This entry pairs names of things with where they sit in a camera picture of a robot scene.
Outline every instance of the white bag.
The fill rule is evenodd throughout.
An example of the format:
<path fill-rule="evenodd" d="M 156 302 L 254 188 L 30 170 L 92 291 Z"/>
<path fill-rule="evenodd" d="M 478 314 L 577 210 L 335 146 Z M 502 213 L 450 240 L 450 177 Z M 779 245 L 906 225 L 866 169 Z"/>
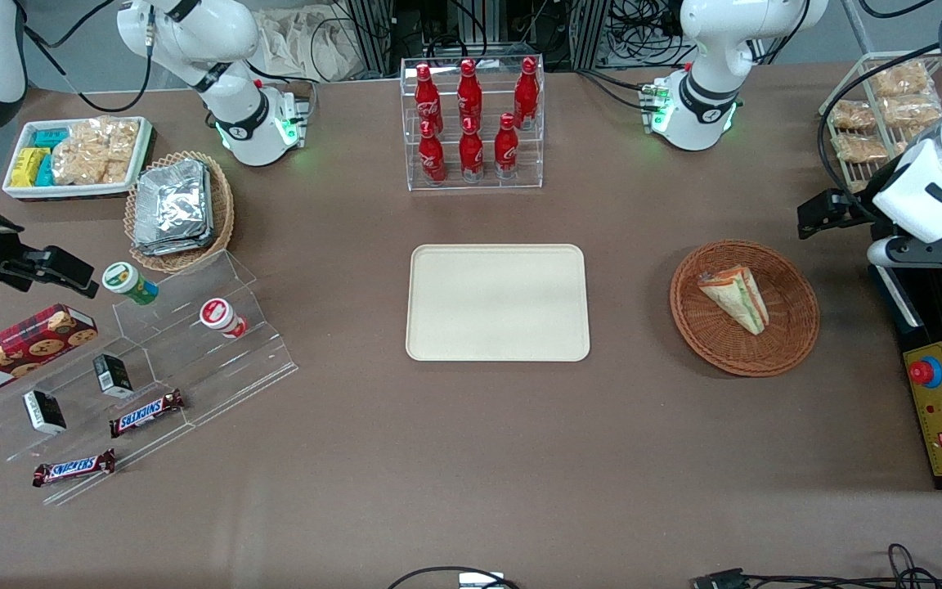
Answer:
<path fill-rule="evenodd" d="M 356 45 L 355 23 L 335 7 L 265 8 L 254 12 L 253 18 L 261 30 L 267 74 L 338 82 L 365 67 Z M 322 24 L 328 19 L 340 20 Z"/>

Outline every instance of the small black box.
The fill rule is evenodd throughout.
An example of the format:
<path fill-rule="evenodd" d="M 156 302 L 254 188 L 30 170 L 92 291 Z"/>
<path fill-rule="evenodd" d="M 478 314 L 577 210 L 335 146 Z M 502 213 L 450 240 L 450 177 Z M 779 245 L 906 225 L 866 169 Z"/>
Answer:
<path fill-rule="evenodd" d="M 31 426 L 38 432 L 58 434 L 67 429 L 61 406 L 52 396 L 41 391 L 24 393 L 24 407 L 31 419 Z"/>
<path fill-rule="evenodd" d="M 101 392 L 113 398 L 127 398 L 133 394 L 133 384 L 126 372 L 126 365 L 116 357 L 101 354 L 93 358 L 93 371 L 101 382 Z"/>

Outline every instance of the wrapped sandwich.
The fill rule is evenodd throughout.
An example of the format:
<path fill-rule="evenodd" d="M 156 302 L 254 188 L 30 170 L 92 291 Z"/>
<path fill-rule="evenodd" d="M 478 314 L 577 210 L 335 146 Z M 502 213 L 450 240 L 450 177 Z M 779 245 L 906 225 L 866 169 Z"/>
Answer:
<path fill-rule="evenodd" d="M 762 293 L 751 269 L 733 266 L 728 271 L 704 273 L 696 283 L 723 312 L 735 318 L 744 329 L 758 335 L 769 325 Z"/>

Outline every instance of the red and white cup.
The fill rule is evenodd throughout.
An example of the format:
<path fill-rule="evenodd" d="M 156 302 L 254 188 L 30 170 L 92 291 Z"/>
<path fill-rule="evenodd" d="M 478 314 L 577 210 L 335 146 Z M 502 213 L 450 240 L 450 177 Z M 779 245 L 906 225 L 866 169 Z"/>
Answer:
<path fill-rule="evenodd" d="M 246 332 L 246 318 L 235 313 L 235 307 L 225 299 L 209 299 L 199 312 L 202 325 L 219 331 L 224 338 L 240 338 Z"/>

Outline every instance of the red emergency stop button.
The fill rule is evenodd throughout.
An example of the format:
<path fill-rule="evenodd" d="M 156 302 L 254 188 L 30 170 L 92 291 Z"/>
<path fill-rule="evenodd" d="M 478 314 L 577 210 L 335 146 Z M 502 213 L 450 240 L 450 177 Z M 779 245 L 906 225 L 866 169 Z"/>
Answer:
<path fill-rule="evenodd" d="M 908 366 L 908 377 L 912 383 L 927 389 L 937 388 L 942 383 L 940 361 L 934 357 L 923 357 L 919 361 L 911 362 L 911 366 Z"/>

